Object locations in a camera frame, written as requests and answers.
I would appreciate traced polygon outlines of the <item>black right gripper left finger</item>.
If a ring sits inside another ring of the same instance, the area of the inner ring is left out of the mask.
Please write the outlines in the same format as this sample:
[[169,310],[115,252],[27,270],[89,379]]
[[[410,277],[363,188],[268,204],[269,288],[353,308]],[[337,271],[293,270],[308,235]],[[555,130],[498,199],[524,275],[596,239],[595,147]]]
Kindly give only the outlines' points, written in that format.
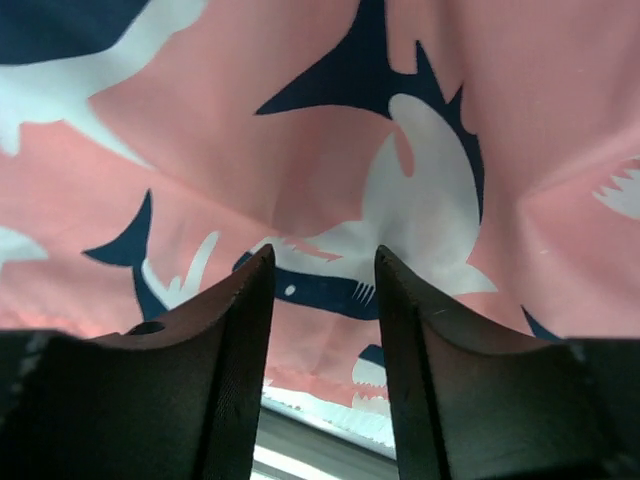
[[124,334],[1,334],[5,479],[247,479],[275,289],[261,248]]

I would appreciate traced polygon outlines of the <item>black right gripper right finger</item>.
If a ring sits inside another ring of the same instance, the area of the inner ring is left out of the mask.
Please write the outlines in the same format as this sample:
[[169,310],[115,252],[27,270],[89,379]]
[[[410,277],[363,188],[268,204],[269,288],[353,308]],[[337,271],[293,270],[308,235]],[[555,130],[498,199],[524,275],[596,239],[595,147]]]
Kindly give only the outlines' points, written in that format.
[[637,340],[510,330],[387,247],[375,276],[401,478],[638,477]]

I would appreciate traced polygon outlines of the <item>pink white patterned shorts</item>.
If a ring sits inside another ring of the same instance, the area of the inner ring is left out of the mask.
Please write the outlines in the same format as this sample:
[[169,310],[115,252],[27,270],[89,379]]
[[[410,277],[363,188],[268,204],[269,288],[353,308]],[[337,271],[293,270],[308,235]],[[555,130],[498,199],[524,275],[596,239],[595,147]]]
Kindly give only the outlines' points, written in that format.
[[265,244],[267,380],[380,412],[373,257],[639,333],[635,1],[5,1],[1,325],[124,331]]

